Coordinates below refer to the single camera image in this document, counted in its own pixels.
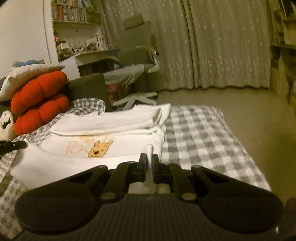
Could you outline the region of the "white long sleeve shirt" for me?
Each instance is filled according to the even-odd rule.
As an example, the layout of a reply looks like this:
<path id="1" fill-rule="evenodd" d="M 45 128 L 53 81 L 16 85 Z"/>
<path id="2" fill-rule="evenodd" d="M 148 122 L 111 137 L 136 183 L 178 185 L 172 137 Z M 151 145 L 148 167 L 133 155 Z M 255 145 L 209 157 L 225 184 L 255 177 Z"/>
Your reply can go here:
<path id="1" fill-rule="evenodd" d="M 27 141 L 13 160 L 11 175 L 34 189 L 99 165 L 114 169 L 123 162 L 137 162 L 141 154 L 151 160 L 162 153 L 162 126 L 170 112 L 170 104 L 140 104 L 113 113 L 67 113 L 41 144 Z"/>

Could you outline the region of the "white plush toy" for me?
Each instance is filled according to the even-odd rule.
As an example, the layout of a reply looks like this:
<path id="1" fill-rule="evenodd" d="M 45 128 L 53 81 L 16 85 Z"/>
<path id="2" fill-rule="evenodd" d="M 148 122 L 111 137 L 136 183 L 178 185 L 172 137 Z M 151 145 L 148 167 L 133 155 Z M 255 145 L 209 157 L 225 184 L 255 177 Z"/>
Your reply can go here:
<path id="1" fill-rule="evenodd" d="M 14 130 L 15 121 L 12 113 L 9 110 L 4 111 L 1 114 L 1 141 L 12 141 L 16 138 Z"/>

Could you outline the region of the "lower red plush cushion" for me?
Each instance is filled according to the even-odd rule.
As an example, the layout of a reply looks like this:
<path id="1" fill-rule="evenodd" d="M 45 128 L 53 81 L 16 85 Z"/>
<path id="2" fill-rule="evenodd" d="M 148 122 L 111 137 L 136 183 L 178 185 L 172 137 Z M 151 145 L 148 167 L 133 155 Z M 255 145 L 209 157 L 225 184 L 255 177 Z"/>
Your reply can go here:
<path id="1" fill-rule="evenodd" d="M 18 115 L 14 124 L 17 136 L 31 133 L 39 127 L 51 122 L 58 114 L 67 111 L 69 99 L 62 93 L 57 93 L 36 106 L 26 106 L 20 95 L 11 101 L 11 112 Z"/>

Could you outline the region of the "red plush cushion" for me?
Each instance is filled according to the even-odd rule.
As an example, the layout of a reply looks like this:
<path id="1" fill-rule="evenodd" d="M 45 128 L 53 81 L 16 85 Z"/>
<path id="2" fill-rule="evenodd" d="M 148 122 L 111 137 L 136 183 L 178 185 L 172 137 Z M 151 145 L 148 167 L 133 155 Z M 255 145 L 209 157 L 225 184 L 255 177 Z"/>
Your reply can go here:
<path id="1" fill-rule="evenodd" d="M 62 93 L 57 93 L 36 106 L 26 106 L 20 95 L 11 101 L 11 112 L 18 115 L 14 124 L 17 136 L 31 133 L 39 127 L 51 122 L 58 114 L 67 111 L 69 99 Z"/>
<path id="2" fill-rule="evenodd" d="M 29 108 L 54 96 L 63 89 L 67 79 L 67 75 L 64 72 L 53 71 L 30 80 L 13 96 L 11 112 L 20 115 Z"/>

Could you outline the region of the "grey white checkered bedsheet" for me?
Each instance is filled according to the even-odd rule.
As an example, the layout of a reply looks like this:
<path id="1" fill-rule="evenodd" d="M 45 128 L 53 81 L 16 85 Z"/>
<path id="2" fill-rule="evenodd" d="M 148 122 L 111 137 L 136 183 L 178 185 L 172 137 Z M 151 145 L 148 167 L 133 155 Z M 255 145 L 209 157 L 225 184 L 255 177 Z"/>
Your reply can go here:
<path id="1" fill-rule="evenodd" d="M 41 144 L 49 136 L 50 127 L 65 114 L 81 116 L 93 112 L 107 113 L 102 100 L 75 100 L 68 111 L 18 139 Z M 165 139 L 159 155 L 161 162 L 178 164 L 183 169 L 201 165 L 248 184 L 270 189 L 264 174 L 230 130 L 220 109 L 195 105 L 171 106 L 162 131 Z M 21 231 L 14 207 L 16 200 L 29 190 L 10 172 L 19 151 L 1 156 L 1 234 L 6 238 L 14 238 Z"/>

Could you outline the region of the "upper red plush cushion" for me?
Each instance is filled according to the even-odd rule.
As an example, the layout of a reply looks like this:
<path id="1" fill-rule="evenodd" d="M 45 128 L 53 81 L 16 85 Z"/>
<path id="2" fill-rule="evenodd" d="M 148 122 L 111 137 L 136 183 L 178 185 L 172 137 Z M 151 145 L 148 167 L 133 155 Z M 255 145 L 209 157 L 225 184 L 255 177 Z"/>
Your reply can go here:
<path id="1" fill-rule="evenodd" d="M 67 75 L 64 72 L 53 71 L 30 80 L 13 96 L 11 112 L 20 115 L 29 108 L 54 96 L 63 89 L 67 79 Z"/>

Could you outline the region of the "white grey pillow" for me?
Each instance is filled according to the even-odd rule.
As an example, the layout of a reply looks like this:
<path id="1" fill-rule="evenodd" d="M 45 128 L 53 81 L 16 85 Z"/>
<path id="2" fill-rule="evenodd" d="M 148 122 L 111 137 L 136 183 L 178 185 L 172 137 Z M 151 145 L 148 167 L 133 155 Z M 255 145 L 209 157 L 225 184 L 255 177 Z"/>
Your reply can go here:
<path id="1" fill-rule="evenodd" d="M 3 81 L 1 80 L 1 102 L 11 100 L 17 90 L 30 80 L 64 68 L 63 65 L 32 64 L 14 69 Z"/>

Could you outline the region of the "blue plush toy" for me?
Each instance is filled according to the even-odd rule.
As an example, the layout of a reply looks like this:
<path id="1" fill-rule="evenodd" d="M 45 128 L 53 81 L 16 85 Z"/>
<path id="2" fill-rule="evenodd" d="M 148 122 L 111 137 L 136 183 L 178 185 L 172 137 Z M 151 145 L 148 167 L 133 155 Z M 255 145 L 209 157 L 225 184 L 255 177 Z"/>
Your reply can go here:
<path id="1" fill-rule="evenodd" d="M 28 60 L 27 62 L 21 62 L 21 61 L 13 61 L 11 64 L 12 67 L 22 67 L 22 66 L 27 66 L 27 65 L 33 65 L 33 64 L 44 64 L 44 60 Z"/>

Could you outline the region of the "grey white office chair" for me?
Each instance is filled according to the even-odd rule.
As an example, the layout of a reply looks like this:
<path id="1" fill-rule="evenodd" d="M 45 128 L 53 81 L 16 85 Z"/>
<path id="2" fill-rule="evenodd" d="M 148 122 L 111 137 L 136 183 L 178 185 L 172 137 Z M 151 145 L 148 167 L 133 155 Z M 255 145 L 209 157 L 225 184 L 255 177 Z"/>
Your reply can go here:
<path id="1" fill-rule="evenodd" d="M 118 69 L 104 73 L 107 86 L 119 85 L 128 89 L 148 74 L 160 70 L 159 53 L 151 46 L 152 22 L 145 21 L 142 14 L 123 20 L 123 30 L 118 36 L 117 56 L 106 57 L 119 64 Z"/>

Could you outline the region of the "white desk with shelves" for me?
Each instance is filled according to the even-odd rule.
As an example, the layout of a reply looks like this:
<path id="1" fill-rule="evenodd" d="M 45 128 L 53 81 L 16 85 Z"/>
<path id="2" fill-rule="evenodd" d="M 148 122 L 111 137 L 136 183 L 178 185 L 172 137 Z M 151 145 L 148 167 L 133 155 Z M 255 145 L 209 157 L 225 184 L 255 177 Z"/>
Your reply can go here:
<path id="1" fill-rule="evenodd" d="M 94 1 L 43 1 L 49 60 L 64 66 L 70 80 L 93 72 L 93 64 L 114 55 L 101 33 Z"/>

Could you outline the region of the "grey star patterned curtain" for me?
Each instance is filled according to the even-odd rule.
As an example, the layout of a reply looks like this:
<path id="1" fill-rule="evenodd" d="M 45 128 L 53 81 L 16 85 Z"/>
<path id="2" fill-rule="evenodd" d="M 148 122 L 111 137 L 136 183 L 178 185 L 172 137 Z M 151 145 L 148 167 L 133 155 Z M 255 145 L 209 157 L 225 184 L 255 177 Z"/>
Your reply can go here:
<path id="1" fill-rule="evenodd" d="M 268 1 L 97 1 L 107 44 L 125 20 L 152 24 L 160 71 L 149 90 L 270 86 Z"/>

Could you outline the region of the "wooden shelf unit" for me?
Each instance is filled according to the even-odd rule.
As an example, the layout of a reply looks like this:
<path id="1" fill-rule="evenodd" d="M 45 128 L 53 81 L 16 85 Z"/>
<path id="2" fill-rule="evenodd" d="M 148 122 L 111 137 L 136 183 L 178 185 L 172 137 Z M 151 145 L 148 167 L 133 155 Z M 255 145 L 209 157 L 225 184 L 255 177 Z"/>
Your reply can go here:
<path id="1" fill-rule="evenodd" d="M 270 20 L 270 89 L 295 100 L 295 1 L 267 1 Z"/>

